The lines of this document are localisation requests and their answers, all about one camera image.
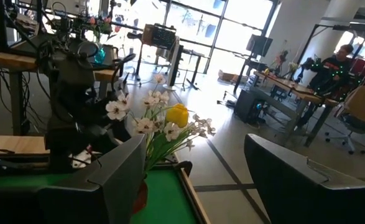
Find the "wall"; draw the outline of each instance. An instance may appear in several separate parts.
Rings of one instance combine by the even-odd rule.
[[[262,61],[270,65],[283,49],[290,51],[287,62],[294,58],[294,61],[297,61],[313,26],[325,14],[328,5],[329,0],[282,0],[269,33],[273,42]]]

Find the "window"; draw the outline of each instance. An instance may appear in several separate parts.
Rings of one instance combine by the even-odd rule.
[[[268,0],[229,0],[225,18],[263,29],[272,4]]]
[[[206,57],[210,54],[209,47],[192,44],[192,43],[188,43],[188,42],[184,42],[184,41],[180,41],[180,44],[183,45],[184,49],[194,50],[198,53],[205,55]],[[182,54],[182,58],[183,58],[183,62],[184,62],[183,64],[187,65],[189,70],[194,71],[195,67],[196,67],[197,57],[196,56],[191,57],[191,55],[189,55],[189,54]],[[204,72],[207,60],[208,60],[208,58],[204,58],[204,57],[202,57],[200,59],[198,72]]]
[[[340,47],[344,44],[349,44],[352,40],[352,38],[354,37],[353,33],[350,33],[348,31],[345,31],[343,36],[341,37],[340,41],[338,42],[337,46],[336,46],[336,50],[334,51],[334,53],[337,53],[337,51],[340,49]]]
[[[225,0],[176,0],[187,6],[195,7],[197,9],[211,12],[217,15],[222,13],[225,5]]]
[[[224,72],[239,74],[243,66],[244,59],[234,56],[234,54],[215,49],[211,57],[209,74],[217,74],[219,70]]]
[[[145,24],[163,24],[166,7],[167,3],[159,0],[137,1],[132,6],[129,2],[120,1],[120,7],[113,9],[113,21],[140,29]]]
[[[242,54],[250,54],[250,51],[246,50],[246,47],[253,34],[261,35],[261,31],[224,20],[221,24],[215,46]]]
[[[167,26],[174,26],[183,39],[211,45],[219,19],[180,6],[171,5]]]

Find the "large window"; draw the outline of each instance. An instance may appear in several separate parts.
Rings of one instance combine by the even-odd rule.
[[[89,0],[90,14],[103,7]],[[145,24],[163,24],[174,26],[181,44],[185,49],[203,54],[198,67],[199,72],[212,70],[239,70],[244,59],[233,53],[250,54],[246,45],[251,35],[265,34],[266,22],[270,18],[272,5],[270,0],[138,0],[133,5],[130,1],[116,1],[113,9],[113,21],[127,26],[117,28],[118,34],[110,40],[103,37],[102,43],[120,48],[123,56],[134,52],[139,54],[141,42],[128,39],[128,32],[141,33]],[[154,62],[156,49],[144,46],[142,61]],[[189,70],[194,70],[196,57],[183,54],[183,63]]]
[[[214,16],[171,5],[167,26],[174,26],[180,38],[211,45],[219,19]]]
[[[219,30],[215,47],[232,50],[242,54],[249,54],[246,50],[251,35],[261,35],[261,31],[254,30],[241,24],[224,20]]]
[[[263,29],[272,4],[266,0],[229,0],[225,18]]]
[[[176,0],[176,1],[217,15],[220,15],[222,13],[222,9],[224,8],[225,5],[225,1],[223,0]]]

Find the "office chair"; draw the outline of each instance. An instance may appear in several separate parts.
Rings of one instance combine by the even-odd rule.
[[[352,133],[357,134],[365,134],[365,121],[362,121],[358,118],[356,118],[353,115],[350,114],[342,114],[339,116],[339,120],[346,126],[348,130],[350,130],[349,134],[344,136],[333,136],[329,137],[330,133],[326,132],[325,135],[328,136],[326,138],[326,142],[330,142],[331,139],[339,139],[343,140],[343,145],[348,145],[349,151],[348,153],[350,155],[354,154],[356,148],[355,145],[352,142],[351,135]]]
[[[350,130],[348,135],[327,137],[326,142],[331,139],[343,140],[343,145],[348,144],[349,154],[354,154],[355,146],[352,142],[352,133],[365,134],[365,86],[359,86],[346,98],[344,106],[336,112],[336,117]]]

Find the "person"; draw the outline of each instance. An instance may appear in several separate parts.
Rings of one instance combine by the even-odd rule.
[[[351,60],[347,57],[354,50],[353,46],[350,44],[342,45],[337,51],[337,54],[324,59],[321,66],[311,69],[317,74],[312,78],[309,83],[308,88],[312,92],[317,92],[319,95],[328,95],[349,81],[349,68],[351,67]],[[305,114],[298,120],[297,129],[302,129],[304,125],[309,122],[316,109],[318,109],[318,104],[310,103]]]

